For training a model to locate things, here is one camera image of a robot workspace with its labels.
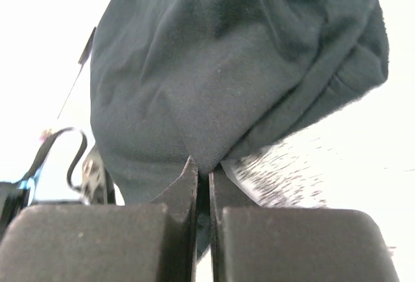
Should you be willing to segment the black t shirt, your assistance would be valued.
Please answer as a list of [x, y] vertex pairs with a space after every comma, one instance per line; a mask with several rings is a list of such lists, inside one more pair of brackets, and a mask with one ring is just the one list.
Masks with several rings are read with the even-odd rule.
[[90, 64], [91, 129], [127, 204], [208, 176], [361, 98], [388, 77], [379, 0], [111, 0]]

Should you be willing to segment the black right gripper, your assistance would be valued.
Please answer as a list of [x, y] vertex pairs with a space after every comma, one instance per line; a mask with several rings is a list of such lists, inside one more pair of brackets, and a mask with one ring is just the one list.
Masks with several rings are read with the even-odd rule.
[[[149, 204], [35, 205], [1, 241], [1, 280], [193, 281], [198, 173], [191, 159]], [[82, 164], [85, 204], [116, 204], [96, 145]]]

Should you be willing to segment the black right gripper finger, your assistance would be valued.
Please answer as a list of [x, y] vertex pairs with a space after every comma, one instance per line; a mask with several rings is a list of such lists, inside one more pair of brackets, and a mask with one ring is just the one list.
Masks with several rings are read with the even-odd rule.
[[262, 208], [209, 175], [215, 281], [397, 281], [374, 220], [345, 209]]

